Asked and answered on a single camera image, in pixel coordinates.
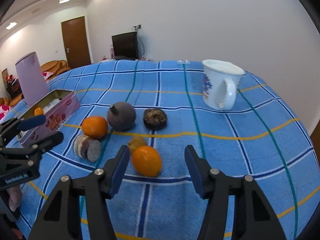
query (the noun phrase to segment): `blue plaid blanket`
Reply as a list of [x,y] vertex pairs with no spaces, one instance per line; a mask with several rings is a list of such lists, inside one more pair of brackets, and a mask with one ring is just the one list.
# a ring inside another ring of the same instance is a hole
[[[50,90],[74,90],[80,108],[60,130],[65,139],[44,154],[41,177],[23,188],[18,226],[28,237],[47,196],[62,175],[87,176],[113,158],[132,135],[143,135],[163,159],[158,178],[136,173],[131,163],[119,193],[107,201],[118,239],[196,239],[207,201],[200,199],[184,161],[184,148],[192,144],[212,167],[225,174],[251,174],[270,201],[287,239],[298,235],[320,200],[319,165],[310,138],[289,106],[259,77],[246,73],[231,111],[209,108],[202,99],[200,62],[112,61],[64,73],[49,82]],[[106,116],[108,108],[126,100],[137,112],[136,126],[110,133],[102,141],[97,163],[77,157],[73,141],[79,125],[91,115]],[[143,125],[143,112],[160,107],[168,125],[157,132]],[[27,110],[21,101],[6,119]],[[14,139],[8,147],[20,147]],[[82,232],[90,239],[85,199],[81,198]],[[225,238],[230,239],[234,198],[229,198]]]

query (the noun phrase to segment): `white ceramic mug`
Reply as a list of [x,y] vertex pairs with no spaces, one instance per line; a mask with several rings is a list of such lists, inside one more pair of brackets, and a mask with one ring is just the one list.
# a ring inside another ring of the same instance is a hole
[[244,70],[230,62],[206,59],[204,66],[204,102],[217,110],[230,110],[236,102],[237,88]]

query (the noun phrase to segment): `open tin box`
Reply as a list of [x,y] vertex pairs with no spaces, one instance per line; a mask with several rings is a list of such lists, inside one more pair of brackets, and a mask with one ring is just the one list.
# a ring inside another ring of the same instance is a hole
[[34,117],[34,111],[40,107],[46,117],[45,124],[26,132],[20,132],[18,140],[23,147],[29,147],[34,141],[42,139],[54,132],[78,108],[76,94],[71,90],[55,89],[35,103],[21,118]]

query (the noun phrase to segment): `pink bottle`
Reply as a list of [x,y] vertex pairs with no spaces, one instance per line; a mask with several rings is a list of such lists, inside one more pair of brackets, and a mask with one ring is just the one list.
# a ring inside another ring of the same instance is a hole
[[113,49],[113,45],[112,44],[110,45],[110,57],[111,58],[115,58],[115,51]]
[[34,105],[49,92],[35,52],[31,52],[19,59],[16,63],[16,71],[28,106]]

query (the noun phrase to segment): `black tv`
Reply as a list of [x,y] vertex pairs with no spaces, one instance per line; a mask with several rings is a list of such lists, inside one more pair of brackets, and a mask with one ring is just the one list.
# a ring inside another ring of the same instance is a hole
[[137,32],[114,35],[112,43],[115,57],[139,58]]

